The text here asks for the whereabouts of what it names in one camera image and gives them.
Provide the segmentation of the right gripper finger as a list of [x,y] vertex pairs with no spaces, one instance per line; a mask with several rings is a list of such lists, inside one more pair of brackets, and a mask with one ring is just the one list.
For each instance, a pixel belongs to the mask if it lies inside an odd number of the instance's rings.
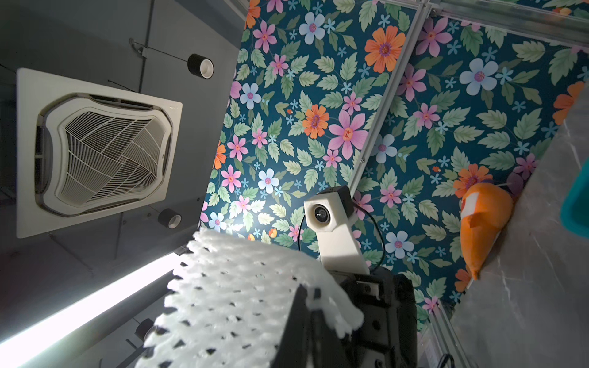
[[329,328],[323,311],[306,305],[308,292],[300,285],[294,295],[272,367],[350,367],[344,345]]

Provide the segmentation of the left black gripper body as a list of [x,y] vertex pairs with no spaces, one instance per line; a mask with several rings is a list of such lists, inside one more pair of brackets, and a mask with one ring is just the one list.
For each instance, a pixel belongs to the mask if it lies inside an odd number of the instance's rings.
[[417,302],[403,274],[378,268],[369,275],[331,275],[364,316],[361,327],[341,340],[352,367],[417,366]]

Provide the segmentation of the white foam net sleeve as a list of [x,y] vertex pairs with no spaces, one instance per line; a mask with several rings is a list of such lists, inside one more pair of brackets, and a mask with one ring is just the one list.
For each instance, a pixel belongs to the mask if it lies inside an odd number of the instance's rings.
[[319,289],[305,306],[325,314],[338,337],[363,313],[316,259],[290,248],[213,230],[196,232],[174,268],[167,312],[147,337],[140,367],[267,367],[299,287]]

